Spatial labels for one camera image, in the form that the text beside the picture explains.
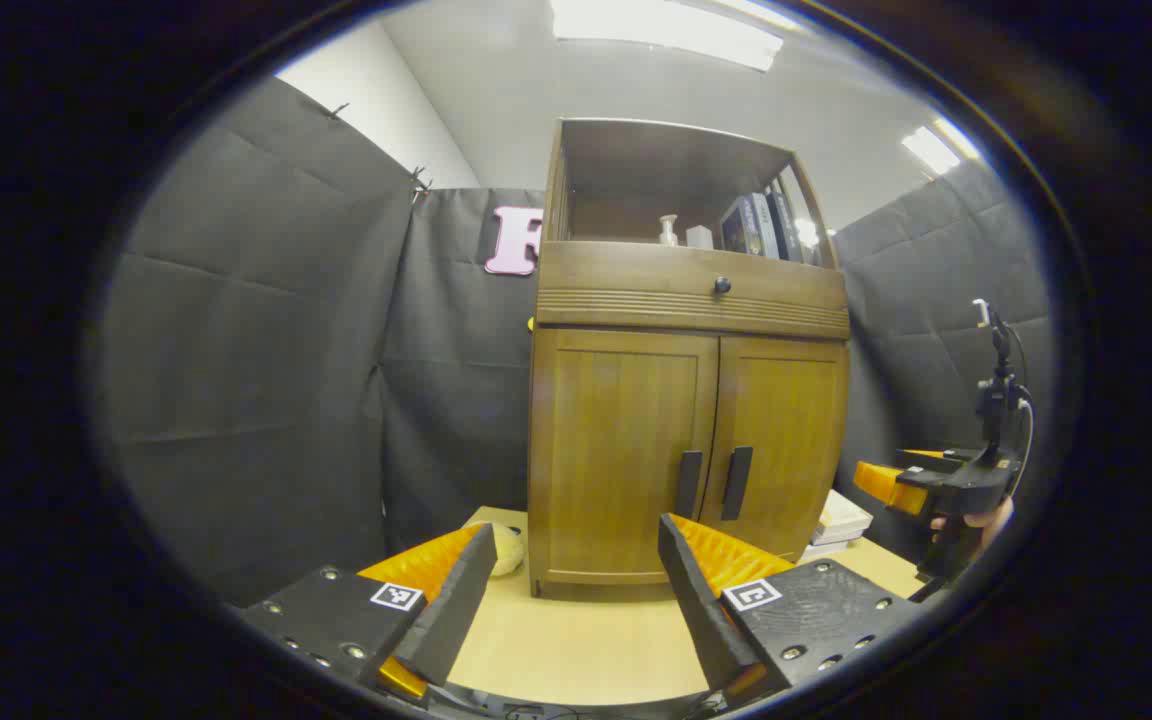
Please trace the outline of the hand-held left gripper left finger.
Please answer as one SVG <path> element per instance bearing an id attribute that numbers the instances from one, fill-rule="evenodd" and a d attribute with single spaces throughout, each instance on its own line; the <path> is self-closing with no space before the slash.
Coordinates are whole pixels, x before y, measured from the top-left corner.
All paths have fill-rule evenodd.
<path id="1" fill-rule="evenodd" d="M 424 702 L 447 683 L 495 564 L 492 525 L 462 526 L 362 570 L 321 566 L 236 614 L 340 682 Z"/>

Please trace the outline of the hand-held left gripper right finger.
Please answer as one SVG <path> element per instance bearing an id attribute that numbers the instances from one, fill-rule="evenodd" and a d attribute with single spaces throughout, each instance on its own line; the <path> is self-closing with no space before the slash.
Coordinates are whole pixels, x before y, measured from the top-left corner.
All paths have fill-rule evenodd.
<path id="1" fill-rule="evenodd" d="M 922 611 L 833 559 L 794 564 L 672 511 L 658 553 L 708 687 L 732 706 L 814 691 Z"/>

